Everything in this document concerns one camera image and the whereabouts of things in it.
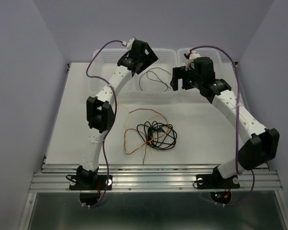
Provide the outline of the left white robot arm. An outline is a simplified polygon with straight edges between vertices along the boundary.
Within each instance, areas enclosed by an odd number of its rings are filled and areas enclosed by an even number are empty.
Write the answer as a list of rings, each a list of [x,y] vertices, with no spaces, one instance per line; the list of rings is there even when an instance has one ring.
[[[71,179],[71,189],[107,189],[109,176],[98,177],[99,156],[104,150],[105,139],[116,119],[117,96],[135,74],[140,74],[158,60],[147,42],[131,38],[128,42],[121,42],[121,44],[126,47],[127,51],[118,60],[109,80],[88,75],[89,78],[101,80],[106,85],[99,93],[89,96],[86,100],[88,143],[85,155],[76,170],[75,178]]]

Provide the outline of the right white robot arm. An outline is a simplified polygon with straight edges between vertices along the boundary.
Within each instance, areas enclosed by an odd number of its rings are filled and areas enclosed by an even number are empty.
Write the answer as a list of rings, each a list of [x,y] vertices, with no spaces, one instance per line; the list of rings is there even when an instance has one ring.
[[[217,79],[213,61],[209,57],[193,58],[188,64],[174,67],[170,85],[178,90],[178,81],[182,88],[196,88],[200,95],[218,109],[236,129],[238,139],[243,145],[235,158],[215,167],[211,174],[196,176],[198,189],[239,188],[234,179],[244,171],[251,171],[261,164],[275,158],[278,147],[279,132],[268,129],[258,122],[253,115],[238,102],[230,85],[224,79]]]

